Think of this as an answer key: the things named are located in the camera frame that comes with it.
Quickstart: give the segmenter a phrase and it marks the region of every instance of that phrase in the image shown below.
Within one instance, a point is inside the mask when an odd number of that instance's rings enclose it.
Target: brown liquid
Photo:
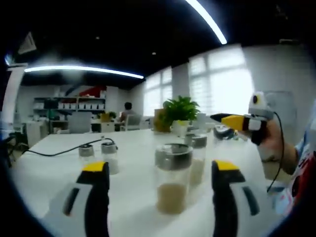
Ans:
[[[204,172],[204,160],[193,159],[191,165],[190,173],[190,184],[197,185],[202,182],[203,172]]]
[[[179,214],[185,209],[186,186],[162,184],[158,187],[157,209],[166,214]]]

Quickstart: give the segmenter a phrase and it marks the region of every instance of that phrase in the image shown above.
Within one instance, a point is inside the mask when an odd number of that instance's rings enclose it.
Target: window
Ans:
[[[172,99],[172,69],[167,68],[146,79],[144,93],[144,116],[154,116],[155,109],[162,108],[167,99]]]
[[[252,77],[236,46],[199,55],[189,62],[190,96],[202,113],[247,114]]]

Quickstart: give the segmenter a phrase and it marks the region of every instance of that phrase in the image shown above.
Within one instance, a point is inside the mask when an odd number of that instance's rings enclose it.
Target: person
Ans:
[[[136,113],[132,110],[132,103],[126,102],[124,104],[125,111],[122,112],[119,121],[120,122],[125,122],[127,115],[135,115]]]
[[[284,143],[281,168],[292,175],[292,178],[286,188],[273,196],[273,206],[277,214],[287,215],[298,203],[311,175],[310,170],[315,168],[316,153],[310,150],[310,129],[314,119],[316,119],[316,100],[302,140],[296,146]],[[281,130],[274,120],[267,123],[267,134],[262,146],[271,149],[274,152],[274,158],[280,162],[283,148]]]

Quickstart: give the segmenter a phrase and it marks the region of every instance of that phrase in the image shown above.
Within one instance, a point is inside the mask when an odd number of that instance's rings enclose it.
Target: metal lid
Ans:
[[[94,156],[93,146],[85,144],[79,147],[79,156],[81,157],[90,157]]]
[[[102,154],[113,154],[117,152],[117,147],[114,142],[105,142],[101,144]]]
[[[204,148],[207,144],[207,136],[201,134],[187,134],[184,143],[193,148]]]
[[[155,152],[155,165],[164,170],[179,170],[190,167],[192,147],[170,143],[159,146]]]

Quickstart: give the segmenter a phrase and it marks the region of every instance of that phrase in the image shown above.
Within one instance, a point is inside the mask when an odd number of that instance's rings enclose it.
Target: black ceiling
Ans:
[[[270,1],[198,1],[218,24],[228,44],[271,44],[296,37],[291,19]],[[37,50],[15,58],[16,62],[28,62],[30,67],[82,64],[146,77],[221,46],[208,24],[185,0],[91,2],[83,9],[49,8],[37,12],[33,19],[36,22],[30,30]],[[142,82],[98,73],[83,74],[81,79],[84,84],[126,89]],[[29,73],[23,79],[23,84],[37,83],[65,81],[60,73]]]

